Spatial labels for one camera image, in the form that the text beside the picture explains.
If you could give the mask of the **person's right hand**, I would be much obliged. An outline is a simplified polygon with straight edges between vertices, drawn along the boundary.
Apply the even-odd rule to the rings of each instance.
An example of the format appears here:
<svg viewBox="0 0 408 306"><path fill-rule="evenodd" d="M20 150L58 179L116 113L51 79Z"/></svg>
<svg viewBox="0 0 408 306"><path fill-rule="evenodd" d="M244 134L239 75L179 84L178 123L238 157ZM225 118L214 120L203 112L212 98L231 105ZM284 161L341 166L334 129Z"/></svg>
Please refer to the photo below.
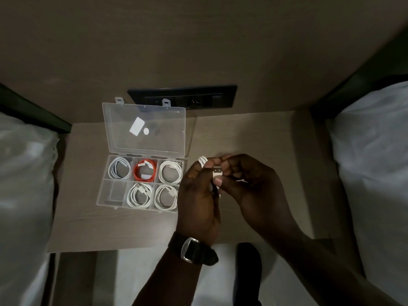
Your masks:
<svg viewBox="0 0 408 306"><path fill-rule="evenodd" d="M246 183L245 194L233 198L245 221L262 238L273 243L302 234L274 169L247 154L226 157L222 167L222 176Z"/></svg>

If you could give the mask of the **person's right forearm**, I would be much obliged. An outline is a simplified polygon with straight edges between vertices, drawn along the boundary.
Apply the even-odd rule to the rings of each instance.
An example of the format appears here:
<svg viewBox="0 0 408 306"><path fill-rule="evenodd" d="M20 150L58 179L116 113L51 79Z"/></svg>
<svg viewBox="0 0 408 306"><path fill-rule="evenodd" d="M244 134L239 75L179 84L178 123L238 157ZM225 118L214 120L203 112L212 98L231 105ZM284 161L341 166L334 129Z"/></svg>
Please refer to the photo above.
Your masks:
<svg viewBox="0 0 408 306"><path fill-rule="evenodd" d="M402 306L299 229L267 230L262 236L319 306Z"/></svg>

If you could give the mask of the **clear plastic organizer box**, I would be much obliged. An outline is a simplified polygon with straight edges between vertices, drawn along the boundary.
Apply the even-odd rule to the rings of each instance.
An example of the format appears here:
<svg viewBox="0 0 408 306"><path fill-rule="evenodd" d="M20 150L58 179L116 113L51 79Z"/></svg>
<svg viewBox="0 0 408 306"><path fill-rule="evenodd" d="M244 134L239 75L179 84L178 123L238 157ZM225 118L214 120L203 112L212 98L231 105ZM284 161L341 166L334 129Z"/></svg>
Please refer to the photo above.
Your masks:
<svg viewBox="0 0 408 306"><path fill-rule="evenodd" d="M109 156L96 205L177 213L185 172L186 109L102 104Z"/></svg>

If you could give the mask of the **person's left forearm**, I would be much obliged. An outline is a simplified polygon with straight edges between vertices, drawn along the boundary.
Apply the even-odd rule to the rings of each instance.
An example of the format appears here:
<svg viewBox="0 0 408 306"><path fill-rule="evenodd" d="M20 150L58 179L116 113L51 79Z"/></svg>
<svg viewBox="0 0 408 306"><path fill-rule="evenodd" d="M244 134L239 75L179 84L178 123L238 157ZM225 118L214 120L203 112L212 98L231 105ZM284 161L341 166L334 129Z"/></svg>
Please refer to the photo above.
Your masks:
<svg viewBox="0 0 408 306"><path fill-rule="evenodd" d="M166 249L132 306L191 306L201 269Z"/></svg>

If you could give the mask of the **dark bed headboard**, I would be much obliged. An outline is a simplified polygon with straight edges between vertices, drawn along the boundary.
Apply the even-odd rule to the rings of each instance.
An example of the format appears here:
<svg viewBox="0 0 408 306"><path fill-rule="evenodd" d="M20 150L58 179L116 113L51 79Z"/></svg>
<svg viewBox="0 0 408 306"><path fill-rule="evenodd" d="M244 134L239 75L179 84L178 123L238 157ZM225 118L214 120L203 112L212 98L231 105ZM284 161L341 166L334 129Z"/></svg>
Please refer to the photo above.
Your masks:
<svg viewBox="0 0 408 306"><path fill-rule="evenodd" d="M408 81L408 25L309 111L314 119L334 119L366 94Z"/></svg>
<svg viewBox="0 0 408 306"><path fill-rule="evenodd" d="M72 129L70 123L20 96L2 83L0 83L0 112L59 134L68 134Z"/></svg>

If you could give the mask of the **person's black shoe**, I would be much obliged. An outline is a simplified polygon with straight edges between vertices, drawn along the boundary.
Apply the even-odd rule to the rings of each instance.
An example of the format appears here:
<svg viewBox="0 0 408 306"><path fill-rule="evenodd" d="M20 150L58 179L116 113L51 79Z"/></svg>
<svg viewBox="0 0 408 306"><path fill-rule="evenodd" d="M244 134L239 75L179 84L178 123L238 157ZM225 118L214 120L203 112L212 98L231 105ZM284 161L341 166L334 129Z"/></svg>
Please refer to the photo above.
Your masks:
<svg viewBox="0 0 408 306"><path fill-rule="evenodd" d="M236 248L233 306L262 306L259 301L261 279L260 253L251 243L239 243Z"/></svg>

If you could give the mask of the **black wristwatch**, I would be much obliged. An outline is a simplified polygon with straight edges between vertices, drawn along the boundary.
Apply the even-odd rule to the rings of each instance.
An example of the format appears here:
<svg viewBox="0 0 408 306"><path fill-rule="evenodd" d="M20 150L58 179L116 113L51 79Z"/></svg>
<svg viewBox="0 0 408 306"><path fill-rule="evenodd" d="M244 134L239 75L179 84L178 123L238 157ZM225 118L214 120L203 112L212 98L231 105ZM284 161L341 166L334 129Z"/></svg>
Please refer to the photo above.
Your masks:
<svg viewBox="0 0 408 306"><path fill-rule="evenodd" d="M217 253L203 242L174 232L167 246L181 260L195 264L213 266L219 258Z"/></svg>

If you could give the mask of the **black wall outlet panel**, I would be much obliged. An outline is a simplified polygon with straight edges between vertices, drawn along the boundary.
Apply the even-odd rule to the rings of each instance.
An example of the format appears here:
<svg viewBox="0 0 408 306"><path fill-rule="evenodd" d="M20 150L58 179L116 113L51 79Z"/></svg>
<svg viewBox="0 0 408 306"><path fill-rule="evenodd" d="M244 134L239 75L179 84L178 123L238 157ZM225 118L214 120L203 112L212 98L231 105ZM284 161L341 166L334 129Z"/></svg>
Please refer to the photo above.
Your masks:
<svg viewBox="0 0 408 306"><path fill-rule="evenodd" d="M196 86L181 88L129 89L138 105L180 107L187 110L231 108L237 85Z"/></svg>

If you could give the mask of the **person's left hand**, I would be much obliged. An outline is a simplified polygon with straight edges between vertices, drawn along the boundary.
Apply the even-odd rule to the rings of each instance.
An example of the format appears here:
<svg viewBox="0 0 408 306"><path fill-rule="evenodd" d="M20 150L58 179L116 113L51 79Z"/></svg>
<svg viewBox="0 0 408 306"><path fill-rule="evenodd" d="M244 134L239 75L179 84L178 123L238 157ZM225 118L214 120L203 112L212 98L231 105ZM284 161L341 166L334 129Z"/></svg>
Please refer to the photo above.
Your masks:
<svg viewBox="0 0 408 306"><path fill-rule="evenodd" d="M183 176L177 198L176 232L193 237L207 246L217 239L221 216L219 195L210 192L212 169L204 169L196 161Z"/></svg>

